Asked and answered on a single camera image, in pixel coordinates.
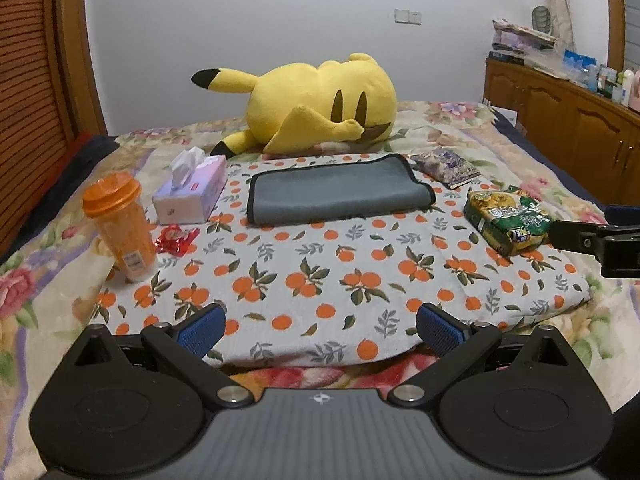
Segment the orange print white cloth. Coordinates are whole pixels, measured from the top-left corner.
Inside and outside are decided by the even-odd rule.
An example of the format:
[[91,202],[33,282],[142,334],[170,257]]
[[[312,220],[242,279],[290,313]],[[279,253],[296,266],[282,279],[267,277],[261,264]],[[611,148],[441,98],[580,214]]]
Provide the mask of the orange print white cloth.
[[434,185],[431,208],[373,218],[253,228],[250,178],[295,162],[240,162],[183,257],[162,255],[152,278],[110,276],[93,319],[114,334],[226,309],[214,360],[239,366],[329,366],[397,356],[418,342],[424,302],[502,330],[583,304],[585,275],[541,246],[503,257],[466,221],[464,191]]

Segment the purple and grey towel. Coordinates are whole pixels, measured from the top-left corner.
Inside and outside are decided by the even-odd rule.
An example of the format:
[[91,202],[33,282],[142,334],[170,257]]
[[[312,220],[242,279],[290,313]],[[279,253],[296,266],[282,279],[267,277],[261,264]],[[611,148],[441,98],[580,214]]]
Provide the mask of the purple and grey towel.
[[407,159],[388,154],[255,174],[246,215],[252,226],[289,226],[425,209],[435,202],[433,188],[418,180]]

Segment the green yellow snack bag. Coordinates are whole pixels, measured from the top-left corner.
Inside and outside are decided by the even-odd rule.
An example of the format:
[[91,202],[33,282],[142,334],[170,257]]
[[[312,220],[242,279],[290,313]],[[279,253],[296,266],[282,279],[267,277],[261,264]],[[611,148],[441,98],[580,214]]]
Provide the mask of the green yellow snack bag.
[[505,191],[469,190],[463,213],[499,255],[511,257],[546,244],[552,219],[516,186]]

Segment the purple snack bag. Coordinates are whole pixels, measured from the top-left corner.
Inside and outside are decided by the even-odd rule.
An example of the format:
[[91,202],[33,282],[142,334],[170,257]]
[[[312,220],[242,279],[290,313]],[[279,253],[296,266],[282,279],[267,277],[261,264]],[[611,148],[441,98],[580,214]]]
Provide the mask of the purple snack bag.
[[470,183],[480,175],[468,160],[446,148],[434,148],[427,153],[414,154],[410,160],[416,169],[454,190]]

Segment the yellow Pikachu plush toy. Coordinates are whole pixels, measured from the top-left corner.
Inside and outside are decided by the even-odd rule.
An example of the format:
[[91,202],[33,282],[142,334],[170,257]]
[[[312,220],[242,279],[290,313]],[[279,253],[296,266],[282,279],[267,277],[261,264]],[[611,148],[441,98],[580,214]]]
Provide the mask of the yellow Pikachu plush toy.
[[397,114],[395,87],[372,56],[344,62],[291,63],[260,76],[206,68],[191,77],[198,88],[248,96],[246,128],[229,134],[214,155],[233,157],[252,148],[268,155],[308,152],[322,143],[380,142]]

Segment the white wall switch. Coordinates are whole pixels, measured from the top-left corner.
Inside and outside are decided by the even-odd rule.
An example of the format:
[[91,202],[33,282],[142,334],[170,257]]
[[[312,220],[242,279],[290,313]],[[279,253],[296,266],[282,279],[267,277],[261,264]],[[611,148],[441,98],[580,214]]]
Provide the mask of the white wall switch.
[[396,9],[394,11],[394,22],[396,24],[420,26],[422,24],[422,13],[418,11]]

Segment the pink tissue box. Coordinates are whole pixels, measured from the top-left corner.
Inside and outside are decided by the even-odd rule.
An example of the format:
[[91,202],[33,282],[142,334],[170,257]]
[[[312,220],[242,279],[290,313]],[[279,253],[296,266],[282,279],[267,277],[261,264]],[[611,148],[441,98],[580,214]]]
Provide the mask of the pink tissue box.
[[194,146],[170,163],[170,177],[152,196],[157,221],[168,224],[200,224],[208,220],[226,184],[224,155],[207,155]]

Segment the wooden headboard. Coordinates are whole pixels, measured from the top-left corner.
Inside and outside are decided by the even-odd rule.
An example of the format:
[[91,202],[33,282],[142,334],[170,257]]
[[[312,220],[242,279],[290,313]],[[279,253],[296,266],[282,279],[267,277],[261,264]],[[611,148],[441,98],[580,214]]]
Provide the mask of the wooden headboard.
[[1,247],[89,134],[107,133],[86,0],[1,0]]

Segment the stack of books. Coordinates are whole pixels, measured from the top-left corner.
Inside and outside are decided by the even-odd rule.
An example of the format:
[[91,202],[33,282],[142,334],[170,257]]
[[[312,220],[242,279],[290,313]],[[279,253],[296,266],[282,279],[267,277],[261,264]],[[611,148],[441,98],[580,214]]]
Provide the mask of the stack of books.
[[556,38],[545,32],[512,24],[502,18],[493,20],[492,26],[491,54],[519,58],[529,65],[549,61],[555,55]]

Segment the beige curtain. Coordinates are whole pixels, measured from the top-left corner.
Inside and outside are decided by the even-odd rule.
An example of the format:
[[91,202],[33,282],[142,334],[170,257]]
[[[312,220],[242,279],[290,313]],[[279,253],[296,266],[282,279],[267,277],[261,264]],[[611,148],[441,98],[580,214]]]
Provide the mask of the beige curtain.
[[555,47],[559,52],[575,49],[570,0],[547,0],[551,18],[551,35],[555,36]]

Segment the wooden sideboard cabinet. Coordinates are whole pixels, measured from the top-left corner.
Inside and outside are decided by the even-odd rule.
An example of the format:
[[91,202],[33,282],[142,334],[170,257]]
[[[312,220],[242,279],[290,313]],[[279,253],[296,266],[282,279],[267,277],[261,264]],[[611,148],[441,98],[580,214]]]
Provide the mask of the wooden sideboard cabinet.
[[605,205],[639,203],[639,114],[526,66],[486,60],[484,98]]

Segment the dark blue blanket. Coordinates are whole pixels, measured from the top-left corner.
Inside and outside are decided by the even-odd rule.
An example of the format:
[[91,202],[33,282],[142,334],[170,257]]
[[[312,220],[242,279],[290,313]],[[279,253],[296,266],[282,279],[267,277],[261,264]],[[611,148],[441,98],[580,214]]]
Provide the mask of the dark blue blanket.
[[14,252],[40,234],[90,176],[94,167],[117,148],[114,136],[94,136],[90,133],[78,136],[60,160],[53,176],[47,180],[43,196],[26,217],[16,239],[1,253],[1,262],[5,263]]

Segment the blue white box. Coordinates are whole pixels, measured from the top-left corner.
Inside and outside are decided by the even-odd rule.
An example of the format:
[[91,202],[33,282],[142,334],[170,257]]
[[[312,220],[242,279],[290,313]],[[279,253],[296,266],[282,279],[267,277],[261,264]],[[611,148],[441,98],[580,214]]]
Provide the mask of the blue white box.
[[598,65],[595,58],[579,54],[570,49],[564,50],[562,64],[568,78],[573,80],[583,80],[588,76],[590,67]]

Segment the orange plastic cup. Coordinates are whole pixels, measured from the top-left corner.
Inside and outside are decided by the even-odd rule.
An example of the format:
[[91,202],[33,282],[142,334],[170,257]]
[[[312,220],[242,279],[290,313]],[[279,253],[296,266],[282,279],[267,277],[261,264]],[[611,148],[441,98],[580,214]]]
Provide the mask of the orange plastic cup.
[[111,172],[82,194],[82,210],[92,220],[119,270],[130,281],[153,273],[156,249],[141,203],[141,184],[128,171]]

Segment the small red candy wrapper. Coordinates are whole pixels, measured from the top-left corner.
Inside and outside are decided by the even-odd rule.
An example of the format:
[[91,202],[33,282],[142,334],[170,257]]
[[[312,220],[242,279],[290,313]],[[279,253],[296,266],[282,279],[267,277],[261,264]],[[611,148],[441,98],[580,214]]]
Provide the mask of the small red candy wrapper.
[[198,234],[200,234],[199,228],[183,229],[178,224],[165,226],[160,230],[160,235],[154,240],[156,252],[158,254],[182,257],[188,252]]

